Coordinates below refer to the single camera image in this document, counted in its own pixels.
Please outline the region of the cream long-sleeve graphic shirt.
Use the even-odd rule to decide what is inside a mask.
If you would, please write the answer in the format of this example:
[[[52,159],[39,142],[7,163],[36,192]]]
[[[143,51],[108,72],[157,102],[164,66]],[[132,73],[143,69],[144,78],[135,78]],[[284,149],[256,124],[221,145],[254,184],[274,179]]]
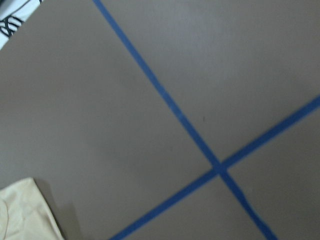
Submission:
[[[64,237],[32,177],[0,190],[2,240],[62,240]]]

